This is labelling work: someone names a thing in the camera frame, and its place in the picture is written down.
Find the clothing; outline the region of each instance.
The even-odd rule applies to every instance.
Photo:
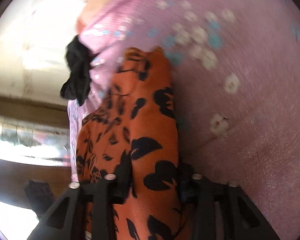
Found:
[[[300,11],[291,0],[112,0],[80,41],[100,54],[93,92],[81,107],[69,103],[77,131],[124,50],[162,46],[180,156],[211,181],[237,181],[282,240],[297,239]]]
[[[89,50],[79,42],[78,36],[69,43],[66,59],[71,73],[63,84],[60,95],[65,99],[77,99],[79,106],[82,106],[90,92],[91,57]]]
[[[178,133],[170,63],[160,48],[149,53],[130,48],[125,58],[99,109],[82,122],[79,182],[97,182],[131,158],[131,192],[123,205],[114,205],[117,239],[189,239],[176,190]],[[91,210],[90,205],[88,232]]]

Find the pink garment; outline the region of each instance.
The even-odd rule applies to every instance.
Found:
[[[300,12],[291,0],[113,0],[82,32],[99,53],[91,94],[69,102],[71,147],[130,46],[173,65],[180,156],[235,180],[282,240],[300,234]]]

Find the wooden surface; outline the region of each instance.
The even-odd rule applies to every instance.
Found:
[[[18,207],[31,208],[23,190],[24,182],[28,179],[48,182],[53,194],[58,197],[71,182],[71,168],[0,160],[0,201]]]
[[[0,97],[0,116],[53,127],[69,128],[66,106]]]

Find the black bracket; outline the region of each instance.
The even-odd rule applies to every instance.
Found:
[[[83,218],[89,202],[93,203],[92,240],[116,240],[112,204],[124,203],[131,178],[128,157],[116,167],[114,174],[106,175],[97,183],[71,183],[28,240],[85,239]],[[178,167],[178,193],[183,204],[196,206],[191,240],[217,240],[217,236],[223,240],[280,240],[250,198],[234,183],[211,182],[182,163]]]
[[[72,182],[53,203],[27,240],[85,239],[85,206],[93,203],[92,240],[115,240],[112,204],[123,204],[131,185],[131,158],[97,183]]]
[[[188,164],[181,164],[178,169],[181,202],[197,206],[191,240],[216,240],[218,206],[222,218],[222,239],[280,240],[266,218],[239,186],[211,182],[200,174],[194,174]]]

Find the orange patterned fabric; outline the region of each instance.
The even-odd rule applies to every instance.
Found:
[[[132,160],[132,187],[123,205],[114,205],[118,240],[189,239],[178,200],[178,133],[170,64],[161,48],[129,48],[98,110],[82,122],[77,141],[81,183],[97,182],[122,157]],[[87,231],[91,232],[91,206]]]

